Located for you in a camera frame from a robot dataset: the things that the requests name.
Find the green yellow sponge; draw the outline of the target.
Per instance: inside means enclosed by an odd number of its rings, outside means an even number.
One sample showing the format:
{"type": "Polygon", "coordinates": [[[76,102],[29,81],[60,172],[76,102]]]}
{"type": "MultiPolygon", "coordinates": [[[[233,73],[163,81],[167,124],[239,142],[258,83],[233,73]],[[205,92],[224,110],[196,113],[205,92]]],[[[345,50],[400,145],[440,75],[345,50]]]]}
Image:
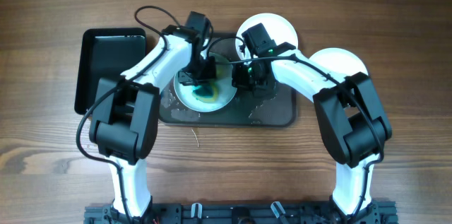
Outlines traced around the green yellow sponge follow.
{"type": "Polygon", "coordinates": [[[194,87],[191,94],[201,102],[212,103],[218,99],[219,90],[214,83],[211,83],[194,87]]]}

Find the white plate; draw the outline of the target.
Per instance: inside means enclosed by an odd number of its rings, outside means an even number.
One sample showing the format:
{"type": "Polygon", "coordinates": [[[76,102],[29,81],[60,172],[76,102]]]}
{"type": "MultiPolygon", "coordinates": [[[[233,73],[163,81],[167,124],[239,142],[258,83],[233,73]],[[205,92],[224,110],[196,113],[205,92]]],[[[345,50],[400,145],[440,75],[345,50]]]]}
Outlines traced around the white plate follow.
{"type": "Polygon", "coordinates": [[[174,77],[174,91],[183,105],[197,112],[214,112],[224,108],[236,95],[232,86],[232,65],[217,65],[217,77],[207,86],[184,86],[174,77]]]}
{"type": "Polygon", "coordinates": [[[330,71],[352,76],[358,72],[369,75],[364,62],[352,52],[337,47],[317,51],[309,58],[330,71]]]}
{"type": "Polygon", "coordinates": [[[274,13],[260,13],[246,19],[240,25],[236,36],[243,39],[242,33],[259,23],[263,24],[270,38],[275,41],[276,45],[288,42],[295,46],[296,50],[299,50],[298,36],[293,25],[282,16],[274,13]]]}

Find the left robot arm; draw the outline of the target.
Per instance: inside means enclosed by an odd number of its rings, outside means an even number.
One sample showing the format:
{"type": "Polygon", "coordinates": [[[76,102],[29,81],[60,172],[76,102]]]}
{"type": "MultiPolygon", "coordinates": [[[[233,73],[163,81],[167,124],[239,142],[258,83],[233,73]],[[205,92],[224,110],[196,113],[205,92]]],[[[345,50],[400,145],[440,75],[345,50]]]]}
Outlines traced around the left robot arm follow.
{"type": "Polygon", "coordinates": [[[105,219],[118,223],[149,221],[153,198],[148,190],[145,159],[154,146],[160,94],[178,73],[199,86],[216,77],[215,60],[205,58],[209,19],[190,12],[184,25],[169,25],[159,33],[155,48],[119,76],[101,78],[89,119],[90,141],[98,147],[96,160],[112,172],[115,198],[105,219]]]}

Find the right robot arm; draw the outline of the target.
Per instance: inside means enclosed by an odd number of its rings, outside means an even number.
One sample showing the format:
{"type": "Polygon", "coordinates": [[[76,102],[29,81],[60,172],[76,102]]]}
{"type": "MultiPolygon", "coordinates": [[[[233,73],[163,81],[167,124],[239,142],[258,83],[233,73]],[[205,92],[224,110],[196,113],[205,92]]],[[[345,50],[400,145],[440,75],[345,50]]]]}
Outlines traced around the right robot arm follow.
{"type": "Polygon", "coordinates": [[[283,28],[254,23],[237,34],[244,58],[234,65],[241,86],[255,89],[267,78],[287,85],[314,104],[323,144],[336,162],[333,210],[359,220],[371,205],[374,166],[384,159],[392,128],[364,63],[352,52],[327,48],[311,57],[288,40],[283,28]]]}

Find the dark brown serving tray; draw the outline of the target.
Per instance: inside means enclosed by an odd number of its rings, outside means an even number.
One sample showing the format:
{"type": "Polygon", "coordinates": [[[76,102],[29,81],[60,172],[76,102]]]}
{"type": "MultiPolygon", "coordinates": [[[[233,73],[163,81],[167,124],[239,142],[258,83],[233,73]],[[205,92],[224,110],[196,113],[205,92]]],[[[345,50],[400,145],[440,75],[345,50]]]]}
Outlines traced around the dark brown serving tray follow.
{"type": "MultiPolygon", "coordinates": [[[[207,48],[217,65],[240,63],[242,41],[232,33],[218,33],[207,48]]],[[[274,92],[263,97],[254,97],[251,92],[238,89],[234,98],[222,109],[214,112],[197,112],[182,104],[174,91],[174,79],[162,93],[160,121],[172,126],[261,126],[285,127],[297,117],[297,93],[275,80],[274,92]]]]}

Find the black water tub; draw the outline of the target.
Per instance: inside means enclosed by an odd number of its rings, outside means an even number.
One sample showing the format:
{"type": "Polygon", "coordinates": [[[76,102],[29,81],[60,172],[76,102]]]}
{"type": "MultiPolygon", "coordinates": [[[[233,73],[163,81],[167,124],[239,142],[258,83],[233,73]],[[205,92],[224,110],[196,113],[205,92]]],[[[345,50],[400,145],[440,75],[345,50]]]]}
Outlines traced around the black water tub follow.
{"type": "Polygon", "coordinates": [[[145,56],[146,33],[141,28],[92,28],[83,33],[74,110],[85,114],[95,101],[102,77],[116,76],[145,56]]]}

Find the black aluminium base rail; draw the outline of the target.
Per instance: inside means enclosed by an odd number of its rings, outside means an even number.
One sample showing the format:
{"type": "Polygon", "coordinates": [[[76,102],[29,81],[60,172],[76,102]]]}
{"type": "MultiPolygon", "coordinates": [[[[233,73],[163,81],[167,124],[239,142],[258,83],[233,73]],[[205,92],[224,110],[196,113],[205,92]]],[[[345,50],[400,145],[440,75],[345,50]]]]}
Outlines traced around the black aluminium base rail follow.
{"type": "MultiPolygon", "coordinates": [[[[345,216],[328,201],[305,201],[300,204],[242,204],[212,205],[194,203],[153,204],[142,218],[133,217],[132,223],[346,223],[345,216]]],[[[129,223],[124,214],[110,204],[85,207],[83,223],[129,223]]],[[[354,223],[399,223],[393,201],[375,201],[362,210],[354,223]]]]}

